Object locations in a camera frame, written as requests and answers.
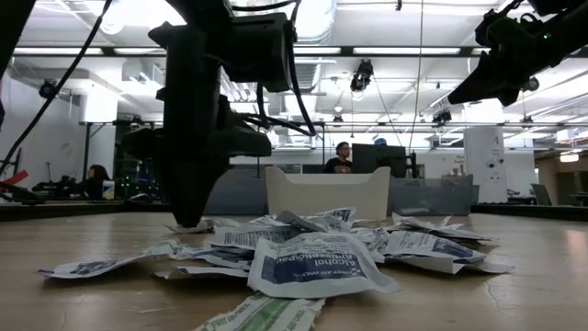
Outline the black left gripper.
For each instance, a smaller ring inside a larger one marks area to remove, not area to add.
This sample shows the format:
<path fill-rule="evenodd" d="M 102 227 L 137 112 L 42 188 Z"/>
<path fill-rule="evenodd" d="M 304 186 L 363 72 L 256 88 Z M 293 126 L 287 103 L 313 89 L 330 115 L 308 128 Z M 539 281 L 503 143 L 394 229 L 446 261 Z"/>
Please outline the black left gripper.
<path fill-rule="evenodd" d="M 165 83 L 158 91 L 164 101 L 164 124 L 158 130 L 125 134 L 122 147 L 139 159 L 164 158 L 158 162 L 158 175 L 175 220 L 183 227 L 196 227 L 211 191 L 230 169 L 224 157 L 270 156 L 271 143 L 221 98 L 221 65 L 207 56 L 207 33 L 165 22 L 148 36 L 166 50 Z M 191 221 L 190 163 L 180 160 L 204 158 L 210 159 L 197 166 Z"/>

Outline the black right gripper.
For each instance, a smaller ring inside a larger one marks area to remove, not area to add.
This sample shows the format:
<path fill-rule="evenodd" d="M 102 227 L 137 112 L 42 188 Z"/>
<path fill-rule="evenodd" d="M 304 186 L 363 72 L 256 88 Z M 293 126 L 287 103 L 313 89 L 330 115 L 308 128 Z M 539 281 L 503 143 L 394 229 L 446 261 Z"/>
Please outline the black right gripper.
<path fill-rule="evenodd" d="M 477 68 L 447 97 L 452 105 L 498 99 L 508 106 L 518 99 L 538 69 L 532 64 L 548 36 L 549 23 L 524 13 L 509 17 L 507 8 L 490 10 L 475 29 L 476 41 L 488 50 Z"/>

